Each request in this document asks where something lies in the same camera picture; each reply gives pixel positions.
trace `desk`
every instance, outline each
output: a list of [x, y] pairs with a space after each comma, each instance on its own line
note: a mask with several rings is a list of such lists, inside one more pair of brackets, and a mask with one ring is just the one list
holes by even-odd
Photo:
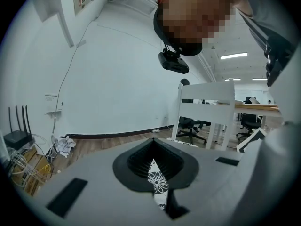
[[[263, 116], [261, 121], [262, 129], [264, 129], [267, 116], [282, 117], [279, 108], [276, 105], [272, 105], [272, 106], [265, 106], [261, 104], [235, 105], [234, 112], [243, 113], [243, 114], [262, 115]], [[215, 141], [217, 141], [218, 137], [220, 136], [221, 126], [222, 125], [218, 125]]]

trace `white wall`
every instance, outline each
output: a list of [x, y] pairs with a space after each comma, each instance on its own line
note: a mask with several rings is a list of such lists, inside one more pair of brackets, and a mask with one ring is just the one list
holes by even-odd
[[[74, 14], [73, 1], [72, 6], [70, 3], [64, 7], [64, 15]], [[103, 3], [95, 0], [77, 16], [66, 17], [74, 44]], [[58, 14], [42, 22], [34, 5], [28, 0], [22, 7], [1, 45], [0, 130], [4, 135], [10, 132], [9, 106], [13, 129], [18, 129], [14, 107], [18, 106], [21, 117], [21, 106], [27, 105], [32, 133], [50, 143], [54, 119], [44, 113], [44, 95], [58, 93], [75, 47], [70, 48]], [[158, 61], [161, 44], [152, 21], [126, 8], [106, 6], [97, 22], [88, 27], [84, 40], [87, 43], [78, 48], [62, 87], [64, 106], [57, 119], [56, 137], [172, 124], [180, 79], [187, 78], [191, 84], [206, 82], [194, 57], [183, 57], [190, 66], [186, 75], [165, 71]], [[49, 149], [40, 147], [44, 153]]]
[[[18, 129], [15, 106], [28, 106], [32, 133], [43, 136], [50, 143], [54, 119], [45, 114], [46, 93], [57, 94], [60, 84], [69, 67], [75, 46], [70, 48], [61, 26], [60, 10], [69, 16], [65, 19], [71, 31], [74, 44], [79, 42], [88, 23], [95, 19], [106, 0], [94, 0], [77, 16], [74, 16], [73, 0], [62, 0], [62, 8], [52, 8], [57, 13], [44, 11], [44, 17], [37, 12], [37, 6], [49, 8], [48, 0], [27, 0], [16, 15], [0, 51], [0, 130], [3, 134], [10, 132], [8, 107], [11, 107], [12, 127]], [[63, 89], [65, 97], [70, 89]], [[64, 113], [58, 115], [55, 136], [65, 135]], [[40, 145], [43, 152], [48, 145]]]
[[84, 39], [65, 84], [68, 133], [110, 134], [173, 124], [180, 80], [206, 82], [194, 57], [183, 57], [190, 67], [186, 75], [164, 70], [152, 20], [128, 8], [106, 5]]
[[241, 83], [240, 81], [235, 81], [234, 88], [236, 100], [244, 100], [246, 97], [256, 97], [261, 104], [267, 104], [268, 100], [271, 100], [272, 104], [274, 103], [266, 81], [258, 81], [257, 83]]

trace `floor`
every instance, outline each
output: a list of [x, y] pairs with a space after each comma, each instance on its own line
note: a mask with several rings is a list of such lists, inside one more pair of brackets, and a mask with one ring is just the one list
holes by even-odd
[[[282, 118], [276, 118], [276, 117], [267, 117], [266, 119], [266, 127], [265, 131], [268, 132], [271, 129], [277, 128], [281, 125]], [[245, 129], [240, 128], [240, 121], [237, 121], [237, 114], [234, 115], [233, 118], [233, 128], [232, 128], [232, 134], [229, 139], [229, 144], [227, 147], [227, 150], [230, 151], [236, 151], [236, 146], [241, 142], [238, 141], [236, 138], [236, 134], [238, 132], [247, 132]], [[199, 136], [208, 138], [210, 127], [203, 127], [202, 130], [198, 133]], [[145, 138], [163, 138], [167, 139], [170, 138], [172, 134], [172, 131], [170, 129], [164, 129], [161, 130], [159, 133], [145, 133], [135, 136], [128, 136], [128, 137], [117, 137], [117, 138], [108, 138], [108, 139], [87, 139], [82, 140], [78, 139], [75, 140], [76, 146], [74, 149], [71, 150], [71, 153], [67, 158], [58, 155], [58, 158], [56, 158], [53, 161], [54, 165], [54, 173], [57, 173], [58, 170], [62, 171], [65, 168], [67, 168], [72, 163], [76, 162], [79, 158], [93, 153], [95, 151], [100, 151], [108, 148], [112, 148], [124, 143], [137, 141]], [[220, 138], [218, 140], [218, 143], [212, 142], [211, 149], [219, 149], [221, 147], [222, 141], [223, 141], [224, 132], [221, 132]], [[188, 137], [179, 137], [178, 140], [181, 140], [183, 142], [190, 143], [190, 139]], [[202, 140], [193, 138], [194, 145], [205, 148], [205, 145]]]

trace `office chair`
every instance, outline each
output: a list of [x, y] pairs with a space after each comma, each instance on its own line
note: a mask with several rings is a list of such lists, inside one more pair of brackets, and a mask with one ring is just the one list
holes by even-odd
[[190, 118], [180, 117], [179, 125], [183, 129], [188, 129], [189, 132], [180, 130], [180, 131], [178, 131], [177, 137], [189, 137], [191, 144], [193, 144], [192, 138], [195, 137], [200, 140], [203, 140], [204, 145], [205, 145], [207, 143], [207, 139], [202, 138], [197, 135], [197, 133], [199, 132], [198, 128], [201, 129], [205, 123], [206, 122], [204, 122], [204, 121], [194, 121], [193, 119], [190, 119]]
[[241, 125], [246, 127], [248, 133], [237, 133], [236, 137], [241, 135], [238, 140], [240, 141], [243, 137], [249, 137], [252, 134], [252, 129], [258, 129], [259, 127], [261, 127], [261, 119], [259, 120], [259, 122], [257, 122], [257, 115], [243, 114], [241, 118]]

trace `wall outlet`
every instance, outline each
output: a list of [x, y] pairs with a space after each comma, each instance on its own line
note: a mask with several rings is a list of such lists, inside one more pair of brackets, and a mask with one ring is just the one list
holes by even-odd
[[[55, 112], [56, 108], [56, 102], [58, 99], [57, 94], [45, 94], [45, 104], [46, 104], [46, 113], [53, 113]], [[61, 98], [59, 98], [58, 104], [57, 104], [57, 112], [60, 112], [63, 110], [63, 101]]]

